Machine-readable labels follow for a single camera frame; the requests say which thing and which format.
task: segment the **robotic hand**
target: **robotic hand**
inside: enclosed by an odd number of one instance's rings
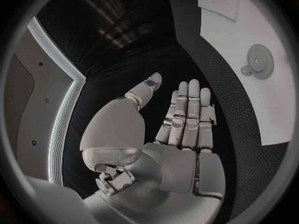
[[[223,167],[218,155],[212,153],[215,110],[210,105],[210,90],[200,90],[196,79],[189,84],[180,83],[178,91],[172,94],[155,142],[144,145],[145,123],[138,111],[149,102],[161,82],[161,75],[154,73],[124,97],[98,111],[81,140],[86,166],[99,173],[97,185],[108,196],[124,189],[128,193],[137,180],[139,186],[143,182],[144,175],[140,173],[156,170],[159,174],[149,176],[158,177],[155,182],[159,192],[191,193],[222,200]],[[149,166],[146,157],[154,160]]]

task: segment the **humanoid robot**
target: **humanoid robot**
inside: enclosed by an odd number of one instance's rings
[[[210,90],[200,90],[196,79],[181,82],[155,141],[144,145],[139,110],[161,83],[154,73],[96,113],[81,140],[84,163],[99,174],[99,198],[128,222],[147,223],[150,215],[153,223],[154,215],[159,222],[209,223],[225,194],[224,170],[212,152]]]

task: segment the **white robot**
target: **white robot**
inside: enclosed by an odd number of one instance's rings
[[[175,212],[173,223],[179,223],[182,207],[203,208],[203,203],[215,217],[225,195],[225,176],[219,156],[212,153],[216,116],[210,90],[200,90],[196,79],[181,82],[155,141],[144,145],[139,110],[161,82],[154,73],[96,113],[81,140],[84,163],[99,173],[101,198],[134,222],[146,223],[147,215],[151,221],[152,215],[169,221]]]

